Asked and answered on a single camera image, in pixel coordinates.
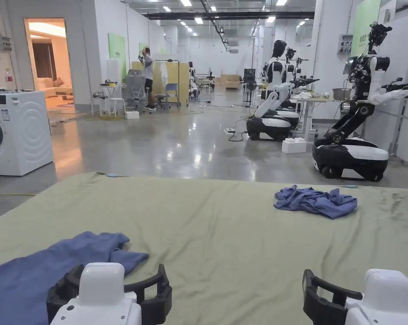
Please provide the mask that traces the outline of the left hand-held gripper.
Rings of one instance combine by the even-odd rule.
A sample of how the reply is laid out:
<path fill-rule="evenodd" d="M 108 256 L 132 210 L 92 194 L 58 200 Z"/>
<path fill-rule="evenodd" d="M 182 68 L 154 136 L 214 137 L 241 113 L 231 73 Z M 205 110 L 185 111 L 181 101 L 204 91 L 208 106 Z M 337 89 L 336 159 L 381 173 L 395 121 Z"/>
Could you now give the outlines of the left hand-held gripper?
<path fill-rule="evenodd" d="M 172 308 L 172 287 L 160 264 L 145 280 L 123 285 L 119 263 L 79 264 L 48 290 L 46 307 L 51 325 L 140 325 L 142 317 L 167 317 Z M 145 290 L 157 287 L 146 299 Z"/>

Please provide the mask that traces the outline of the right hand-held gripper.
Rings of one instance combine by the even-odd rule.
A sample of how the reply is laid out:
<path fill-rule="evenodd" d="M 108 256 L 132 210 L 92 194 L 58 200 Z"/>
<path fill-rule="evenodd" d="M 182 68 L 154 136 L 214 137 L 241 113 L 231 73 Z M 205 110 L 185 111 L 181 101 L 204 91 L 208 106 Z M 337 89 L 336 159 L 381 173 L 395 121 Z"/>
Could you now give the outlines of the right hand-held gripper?
<path fill-rule="evenodd" d="M 303 272 L 303 312 L 314 325 L 408 325 L 408 278 L 400 271 L 369 269 L 364 293 Z M 329 301 L 318 289 L 333 294 Z"/>

